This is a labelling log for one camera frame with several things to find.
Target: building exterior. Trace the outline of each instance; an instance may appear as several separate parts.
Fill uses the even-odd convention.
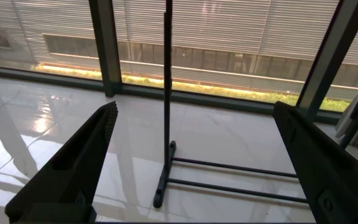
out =
[[[121,70],[163,73],[164,0],[112,0]],[[173,77],[299,94],[337,0],[176,0]],[[99,69],[87,0],[0,0],[0,63]],[[358,93],[358,34],[327,97]]]

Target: glossy floor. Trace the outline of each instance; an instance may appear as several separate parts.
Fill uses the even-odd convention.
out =
[[[313,222],[307,205],[171,184],[152,198],[163,164],[163,103],[0,79],[0,223],[4,206],[101,105],[119,110],[94,207],[99,221]],[[333,133],[332,126],[322,126]],[[294,172],[271,116],[172,103],[177,156]],[[304,197],[297,180],[176,162],[171,177]]]

